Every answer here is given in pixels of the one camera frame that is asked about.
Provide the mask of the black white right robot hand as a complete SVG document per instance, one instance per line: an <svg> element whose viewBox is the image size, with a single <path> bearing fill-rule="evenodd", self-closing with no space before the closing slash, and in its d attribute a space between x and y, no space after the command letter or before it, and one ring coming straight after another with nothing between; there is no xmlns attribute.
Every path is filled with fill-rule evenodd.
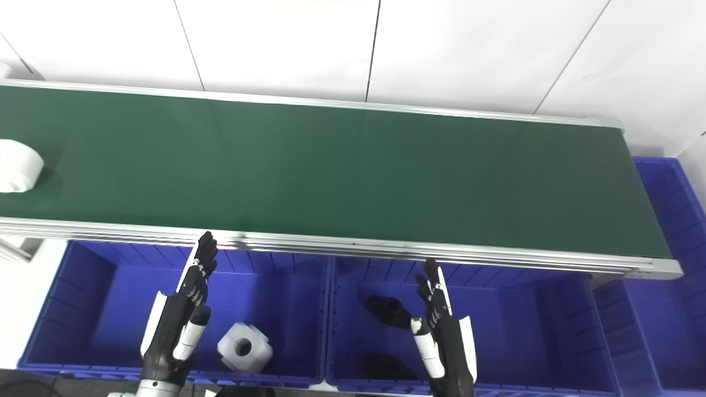
<svg viewBox="0 0 706 397"><path fill-rule="evenodd" d="M470 318L454 318L439 263L426 259L424 272L417 273L415 279L425 314L411 317L409 324L430 378L431 394L475 396L478 369Z"/></svg>

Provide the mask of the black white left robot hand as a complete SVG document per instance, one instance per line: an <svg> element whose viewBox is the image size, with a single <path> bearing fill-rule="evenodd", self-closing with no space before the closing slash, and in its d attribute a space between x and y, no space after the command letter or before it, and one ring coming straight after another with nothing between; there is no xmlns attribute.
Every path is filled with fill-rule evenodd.
<svg viewBox="0 0 706 397"><path fill-rule="evenodd" d="M152 337L143 352L140 389L178 395L191 370L192 355L210 320L208 282L217 268L217 241L206 231L194 244L180 281L171 296L159 292L154 308L159 316L148 322Z"/></svg>

